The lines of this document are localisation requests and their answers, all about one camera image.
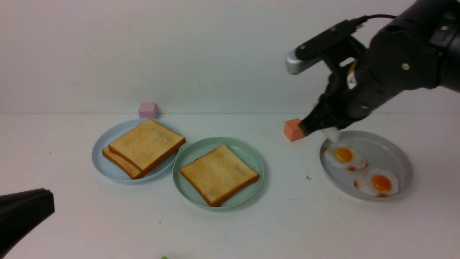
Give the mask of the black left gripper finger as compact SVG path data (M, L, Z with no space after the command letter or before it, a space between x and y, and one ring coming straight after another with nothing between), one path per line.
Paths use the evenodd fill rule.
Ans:
M55 212L54 197L44 188L0 197L0 257Z

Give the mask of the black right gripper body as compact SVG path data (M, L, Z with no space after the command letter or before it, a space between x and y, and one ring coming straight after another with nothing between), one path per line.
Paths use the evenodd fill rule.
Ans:
M366 47L352 36L320 57L331 74L317 105L299 123L304 136L325 128L347 128L399 94L398 88L384 83L371 71Z

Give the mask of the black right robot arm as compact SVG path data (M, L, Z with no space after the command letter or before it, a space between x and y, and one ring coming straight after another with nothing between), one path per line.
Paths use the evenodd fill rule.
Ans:
M297 72L323 61L325 92L299 123L308 136L342 130L404 91L459 92L459 1L418 0L398 16L344 20L293 51Z

